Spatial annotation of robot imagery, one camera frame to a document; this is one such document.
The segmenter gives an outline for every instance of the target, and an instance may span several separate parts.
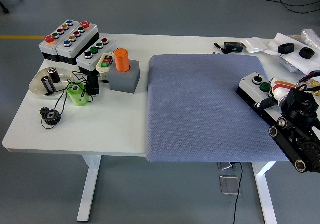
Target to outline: red emergency stop button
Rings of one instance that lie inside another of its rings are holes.
[[[90,22],[88,22],[88,21],[85,20],[85,21],[81,22],[80,25],[81,25],[83,28],[88,28],[88,27],[90,27]]]
[[[53,43],[55,41],[55,37],[53,35],[47,35],[44,40],[47,42],[47,43]]]

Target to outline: blue-gray cloth mat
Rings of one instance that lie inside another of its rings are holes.
[[[257,57],[156,55],[150,59],[147,152],[150,162],[288,161],[268,124],[236,94],[259,72]]]

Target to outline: yellow floor line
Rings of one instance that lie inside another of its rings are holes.
[[[33,35],[0,35],[0,39],[17,39],[17,40],[43,40],[44,36]]]

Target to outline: orange cylinder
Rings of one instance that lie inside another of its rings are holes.
[[[130,70],[128,51],[119,48],[114,52],[115,67],[118,72],[125,73]]]

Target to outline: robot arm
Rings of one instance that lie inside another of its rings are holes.
[[[307,89],[301,85],[319,74],[314,72],[304,77],[296,86],[276,79],[271,82],[282,116],[277,125],[269,128],[269,134],[300,173],[320,173],[320,140],[313,131],[313,128],[320,130],[316,113],[319,105],[314,96],[307,93],[319,88]]]

